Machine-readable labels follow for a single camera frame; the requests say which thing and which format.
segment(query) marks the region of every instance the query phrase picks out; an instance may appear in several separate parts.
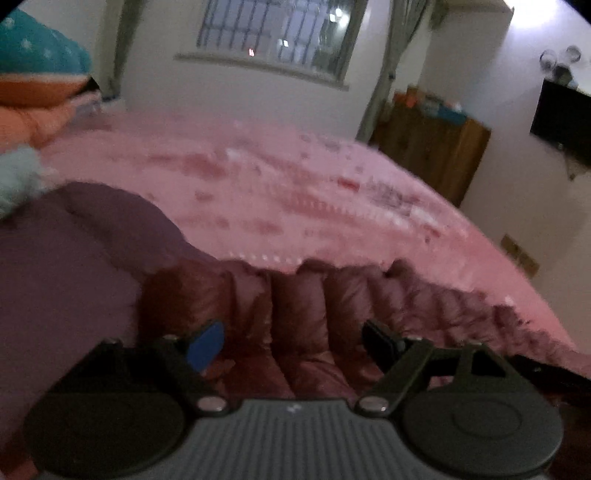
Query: maroon quilt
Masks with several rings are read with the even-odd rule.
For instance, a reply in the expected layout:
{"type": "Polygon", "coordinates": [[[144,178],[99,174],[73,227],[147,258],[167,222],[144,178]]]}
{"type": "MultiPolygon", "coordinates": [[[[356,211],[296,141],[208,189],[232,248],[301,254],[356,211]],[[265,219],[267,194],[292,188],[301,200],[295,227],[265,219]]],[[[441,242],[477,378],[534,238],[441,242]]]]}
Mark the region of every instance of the maroon quilt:
{"type": "Polygon", "coordinates": [[[485,342],[591,377],[591,356],[529,330],[510,307],[423,280],[403,260],[387,271],[310,260],[295,274],[182,260],[145,283],[141,337],[189,334],[212,318],[224,321],[226,345],[206,377],[234,398],[354,400],[381,377],[362,344],[368,319],[437,346],[485,342]]]}

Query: window sill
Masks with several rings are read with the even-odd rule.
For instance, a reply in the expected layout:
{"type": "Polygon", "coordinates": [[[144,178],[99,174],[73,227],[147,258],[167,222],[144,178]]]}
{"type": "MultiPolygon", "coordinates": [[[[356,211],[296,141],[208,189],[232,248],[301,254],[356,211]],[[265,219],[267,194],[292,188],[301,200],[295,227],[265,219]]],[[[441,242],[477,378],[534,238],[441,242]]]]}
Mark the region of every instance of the window sill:
{"type": "Polygon", "coordinates": [[[344,92],[349,91],[349,85],[344,84],[341,80],[337,80],[329,74],[313,72],[288,64],[271,63],[266,60],[254,59],[251,57],[231,56],[209,51],[192,51],[178,53],[174,58],[181,61],[208,61],[224,65],[238,65],[250,69],[264,70],[269,73],[288,75],[309,82],[326,85],[344,92]]]}

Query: bed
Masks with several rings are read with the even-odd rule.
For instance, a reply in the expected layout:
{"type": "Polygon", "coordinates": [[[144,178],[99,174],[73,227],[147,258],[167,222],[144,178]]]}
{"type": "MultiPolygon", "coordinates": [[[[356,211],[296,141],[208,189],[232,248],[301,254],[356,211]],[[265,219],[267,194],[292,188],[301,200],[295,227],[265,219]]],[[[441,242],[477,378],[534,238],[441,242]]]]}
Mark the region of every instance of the bed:
{"type": "Polygon", "coordinates": [[[216,258],[293,271],[308,257],[386,267],[515,307],[574,346],[528,280],[457,209],[384,155],[352,141],[224,118],[90,118],[42,150],[60,182],[94,181],[157,205],[216,258]]]}
{"type": "MultiPolygon", "coordinates": [[[[9,272],[0,279],[0,380],[10,385],[0,391],[0,470],[24,460],[20,422],[53,382],[102,338],[135,341],[142,286],[179,259],[227,260],[260,278],[308,258],[372,264],[372,275],[404,258],[421,282],[513,307],[520,326],[542,332],[532,355],[591,372],[546,302],[477,228],[363,145],[188,113],[117,113],[77,121],[41,157],[56,189],[0,222],[9,272]]],[[[275,351],[263,356],[275,365],[275,351]]],[[[251,356],[232,361],[260,372],[251,356]]]]}

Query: wall-mounted tv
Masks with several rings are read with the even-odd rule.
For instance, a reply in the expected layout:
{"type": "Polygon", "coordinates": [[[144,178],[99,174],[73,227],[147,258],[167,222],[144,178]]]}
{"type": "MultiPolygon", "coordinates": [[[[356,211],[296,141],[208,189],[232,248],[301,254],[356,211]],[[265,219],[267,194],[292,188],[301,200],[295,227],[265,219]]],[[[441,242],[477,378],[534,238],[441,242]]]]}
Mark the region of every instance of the wall-mounted tv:
{"type": "Polygon", "coordinates": [[[591,96],[545,80],[531,133],[591,166],[591,96]]]}

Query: bolt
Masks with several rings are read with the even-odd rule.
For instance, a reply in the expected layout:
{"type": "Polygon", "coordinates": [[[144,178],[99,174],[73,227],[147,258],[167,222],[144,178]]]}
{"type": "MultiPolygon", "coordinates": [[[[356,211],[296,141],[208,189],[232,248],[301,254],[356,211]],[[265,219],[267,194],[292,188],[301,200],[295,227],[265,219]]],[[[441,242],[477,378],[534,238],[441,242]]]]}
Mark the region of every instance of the bolt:
{"type": "Polygon", "coordinates": [[[363,397],[359,400],[359,408],[369,413],[384,413],[388,406],[388,400],[382,397],[363,397]]]}
{"type": "Polygon", "coordinates": [[[220,413],[228,406],[222,397],[202,397],[197,401],[197,408],[207,413],[220,413]]]}
{"type": "Polygon", "coordinates": [[[395,348],[398,353],[404,353],[406,351],[406,342],[404,340],[398,340],[395,348]]]}

